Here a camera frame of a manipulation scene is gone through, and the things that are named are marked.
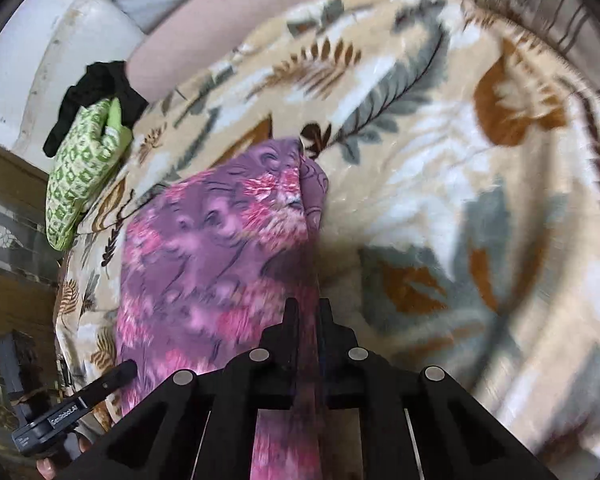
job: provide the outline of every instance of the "bare skin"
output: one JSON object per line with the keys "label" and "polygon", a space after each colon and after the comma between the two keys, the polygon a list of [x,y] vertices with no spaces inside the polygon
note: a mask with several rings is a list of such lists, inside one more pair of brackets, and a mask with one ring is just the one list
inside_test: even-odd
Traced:
{"label": "bare skin", "polygon": [[[91,447],[91,442],[81,436],[78,438],[78,445],[80,446],[80,452],[84,453]],[[36,462],[36,467],[38,468],[38,472],[45,480],[52,480],[56,477],[56,474],[58,474],[58,468],[49,458],[38,460]]]}

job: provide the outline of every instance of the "pink and purple fabric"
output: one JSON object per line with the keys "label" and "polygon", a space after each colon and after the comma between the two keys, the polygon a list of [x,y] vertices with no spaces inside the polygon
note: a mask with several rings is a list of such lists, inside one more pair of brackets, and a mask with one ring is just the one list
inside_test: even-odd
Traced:
{"label": "pink and purple fabric", "polygon": [[257,346],[298,298],[299,384],[290,412],[260,412],[252,480],[320,477],[313,248],[327,188],[298,140],[269,140],[174,184],[126,231],[116,343],[138,378],[123,414],[180,368],[203,374]]}

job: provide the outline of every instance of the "clothing pile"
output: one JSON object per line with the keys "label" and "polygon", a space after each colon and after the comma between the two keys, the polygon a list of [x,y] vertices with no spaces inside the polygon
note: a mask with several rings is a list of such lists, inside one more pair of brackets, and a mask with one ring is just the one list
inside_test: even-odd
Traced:
{"label": "clothing pile", "polygon": [[122,61],[94,63],[66,92],[43,151],[56,157],[46,190],[46,237],[63,251],[131,142],[147,102],[129,86]]}
{"label": "clothing pile", "polygon": [[470,0],[293,8],[145,110],[78,225],[56,333],[75,388],[138,363],[107,429],[293,295],[299,402],[260,414],[251,477],[356,478],[355,423],[312,400],[318,294],[361,346],[442,366],[561,478],[594,478],[600,97]]}

